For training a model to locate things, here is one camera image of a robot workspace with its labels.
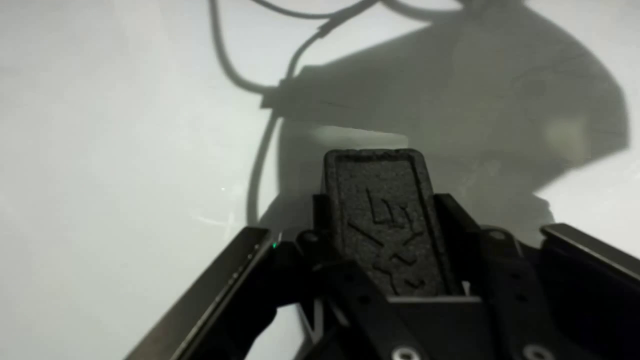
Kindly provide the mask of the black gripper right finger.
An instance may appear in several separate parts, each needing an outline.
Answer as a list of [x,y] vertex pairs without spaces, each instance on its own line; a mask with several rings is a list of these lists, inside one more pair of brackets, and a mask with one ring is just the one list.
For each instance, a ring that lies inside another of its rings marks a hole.
[[455,276],[491,307],[511,360],[640,360],[640,259],[571,224],[528,246],[436,193]]

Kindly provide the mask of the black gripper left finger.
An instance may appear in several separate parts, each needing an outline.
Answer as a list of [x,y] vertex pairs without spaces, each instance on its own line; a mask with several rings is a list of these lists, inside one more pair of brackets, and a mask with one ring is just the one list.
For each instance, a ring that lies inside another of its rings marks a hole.
[[124,360],[246,360],[281,307],[310,303],[314,340],[302,360],[375,360],[361,322],[363,271],[330,229],[276,239],[243,228]]

